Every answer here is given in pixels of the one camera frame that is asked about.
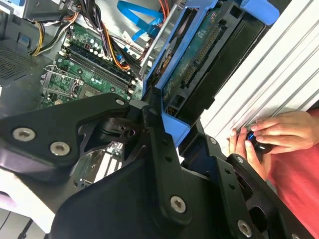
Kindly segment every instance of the black knob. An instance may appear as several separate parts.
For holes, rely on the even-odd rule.
[[[273,149],[272,144],[258,142],[252,131],[248,132],[247,140],[251,141],[253,144],[257,157],[261,163],[263,162],[263,155],[269,153]]]

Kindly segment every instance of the motherboard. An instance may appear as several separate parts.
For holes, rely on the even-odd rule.
[[[41,79],[43,93],[39,108],[109,92],[127,101],[142,98],[142,83],[130,70],[118,68],[112,58],[105,56],[97,34],[78,24],[70,26],[60,51],[45,71]],[[106,149],[80,158],[72,175],[74,185],[84,189],[93,184],[107,157],[110,159],[105,175],[121,168],[122,151],[119,146],[113,143]]]
[[[124,99],[141,99],[142,83],[130,70],[122,70],[105,56],[97,34],[78,25],[70,26],[61,50],[42,76],[40,108],[104,93]]]

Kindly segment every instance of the yellow wire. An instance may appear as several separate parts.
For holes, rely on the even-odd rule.
[[[42,33],[42,29],[41,29],[40,23],[37,22],[37,21],[35,23],[36,23],[36,25],[39,28],[39,42],[38,42],[38,45],[37,45],[37,47],[35,49],[35,52],[34,52],[33,56],[35,56],[40,51],[40,49],[42,47],[42,43],[43,43],[43,37],[44,37],[43,33]]]
[[[105,27],[105,25],[103,23],[102,23],[102,27],[103,27],[103,30],[104,30],[104,32],[106,34],[107,39],[108,39],[108,44],[109,44],[110,51],[111,51],[111,54],[112,54],[112,57],[114,59],[115,64],[118,67],[120,67],[121,69],[124,69],[124,70],[129,69],[130,68],[129,66],[122,66],[121,63],[117,61],[115,53],[114,53],[114,50],[113,50],[113,47],[112,47],[112,44],[111,44],[110,35],[108,33],[108,30],[106,29],[106,27]]]

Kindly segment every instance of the white metal panel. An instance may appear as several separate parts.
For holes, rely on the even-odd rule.
[[[232,128],[319,99],[319,0],[293,0],[201,116],[222,147]]]

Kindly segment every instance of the hand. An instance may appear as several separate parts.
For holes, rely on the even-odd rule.
[[[258,142],[275,145],[270,154],[308,149],[319,143],[319,118],[307,112],[291,112],[257,120],[251,130]]]
[[[229,138],[229,153],[237,153],[247,159],[248,163],[259,174],[259,176],[266,180],[271,169],[271,156],[264,155],[264,162],[261,164],[252,143],[246,140],[246,137],[246,128],[241,128],[238,137],[236,129],[233,129]]]

